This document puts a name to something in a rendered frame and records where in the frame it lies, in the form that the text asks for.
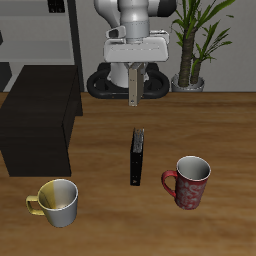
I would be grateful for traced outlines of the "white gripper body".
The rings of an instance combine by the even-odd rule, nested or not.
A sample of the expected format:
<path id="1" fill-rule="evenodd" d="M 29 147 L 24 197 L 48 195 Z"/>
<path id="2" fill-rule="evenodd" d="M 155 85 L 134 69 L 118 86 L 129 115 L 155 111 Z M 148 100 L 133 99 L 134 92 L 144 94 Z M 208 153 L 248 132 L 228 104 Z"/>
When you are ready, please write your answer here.
<path id="1" fill-rule="evenodd" d="M 169 34 L 151 30 L 141 43 L 127 44 L 124 39 L 108 39 L 104 44 L 106 62 L 164 62 L 168 59 Z"/>

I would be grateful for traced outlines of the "black book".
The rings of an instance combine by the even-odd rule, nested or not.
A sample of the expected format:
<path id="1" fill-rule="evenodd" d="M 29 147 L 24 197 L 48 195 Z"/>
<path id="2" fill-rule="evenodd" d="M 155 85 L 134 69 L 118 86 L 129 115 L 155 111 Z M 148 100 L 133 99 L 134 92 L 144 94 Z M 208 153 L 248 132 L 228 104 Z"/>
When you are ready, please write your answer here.
<path id="1" fill-rule="evenodd" d="M 144 130 L 134 129 L 130 148 L 130 185 L 139 186 L 143 163 Z"/>

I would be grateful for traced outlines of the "red patterned mug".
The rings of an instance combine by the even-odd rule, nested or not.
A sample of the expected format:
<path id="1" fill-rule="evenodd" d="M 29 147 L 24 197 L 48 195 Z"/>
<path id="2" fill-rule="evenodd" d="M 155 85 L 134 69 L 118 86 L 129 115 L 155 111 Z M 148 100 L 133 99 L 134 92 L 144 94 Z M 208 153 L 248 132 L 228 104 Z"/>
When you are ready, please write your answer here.
<path id="1" fill-rule="evenodd" d="M 210 174 L 210 165 L 204 159 L 185 156 L 178 160 L 175 171 L 167 170 L 162 174 L 161 182 L 180 208 L 193 210 L 200 204 Z M 168 177 L 175 178 L 174 190 L 165 182 Z"/>

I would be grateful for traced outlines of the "yellow and white mug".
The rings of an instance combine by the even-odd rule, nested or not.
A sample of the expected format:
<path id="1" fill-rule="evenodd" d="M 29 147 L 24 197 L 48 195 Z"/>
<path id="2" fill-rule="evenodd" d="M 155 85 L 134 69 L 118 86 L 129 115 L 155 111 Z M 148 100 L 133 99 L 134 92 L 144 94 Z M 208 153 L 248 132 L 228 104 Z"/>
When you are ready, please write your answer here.
<path id="1" fill-rule="evenodd" d="M 45 216 L 58 228 L 70 225 L 77 215 L 78 188 L 66 179 L 55 179 L 44 184 L 36 196 L 26 198 L 30 214 Z"/>

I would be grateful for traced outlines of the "green pot plant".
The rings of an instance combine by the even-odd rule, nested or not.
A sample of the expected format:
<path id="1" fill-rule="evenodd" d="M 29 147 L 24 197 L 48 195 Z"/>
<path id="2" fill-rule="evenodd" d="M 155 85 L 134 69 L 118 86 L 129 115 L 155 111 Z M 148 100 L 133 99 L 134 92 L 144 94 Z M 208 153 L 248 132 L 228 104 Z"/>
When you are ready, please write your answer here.
<path id="1" fill-rule="evenodd" d="M 231 41 L 225 41 L 229 28 L 213 38 L 219 21 L 208 28 L 205 27 L 206 22 L 235 2 L 235 0 L 223 0 L 216 4 L 216 1 L 202 10 L 201 0 L 182 0 L 183 14 L 176 11 L 179 18 L 172 24 L 178 24 L 181 29 L 180 32 L 176 31 L 176 35 L 182 54 L 179 73 L 171 79 L 173 92 L 202 92 L 205 81 L 199 76 L 201 64 L 206 60 L 214 60 L 211 54 L 219 47 L 231 44 Z"/>

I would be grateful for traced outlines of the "dark brown desk caddy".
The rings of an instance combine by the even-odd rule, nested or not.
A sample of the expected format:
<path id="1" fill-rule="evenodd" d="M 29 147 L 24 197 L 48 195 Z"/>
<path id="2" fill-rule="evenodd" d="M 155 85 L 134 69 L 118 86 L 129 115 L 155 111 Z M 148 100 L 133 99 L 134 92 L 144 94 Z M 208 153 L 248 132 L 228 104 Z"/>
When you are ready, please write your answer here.
<path id="1" fill-rule="evenodd" d="M 76 66 L 24 66 L 0 107 L 0 151 L 9 175 L 69 177 L 69 142 L 82 114 Z"/>

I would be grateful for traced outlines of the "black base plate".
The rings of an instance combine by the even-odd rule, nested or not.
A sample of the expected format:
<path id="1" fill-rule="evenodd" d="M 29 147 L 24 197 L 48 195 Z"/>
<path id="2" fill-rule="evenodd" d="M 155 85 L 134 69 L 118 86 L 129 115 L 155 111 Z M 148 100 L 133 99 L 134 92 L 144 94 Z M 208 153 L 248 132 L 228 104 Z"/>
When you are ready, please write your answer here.
<path id="1" fill-rule="evenodd" d="M 101 63 L 87 80 L 87 90 L 91 96 L 99 99 L 128 99 L 129 89 L 114 85 L 107 79 L 111 70 L 109 63 Z M 164 97 L 170 89 L 169 79 L 159 71 L 156 63 L 150 62 L 146 67 L 149 79 L 144 82 L 144 99 Z"/>

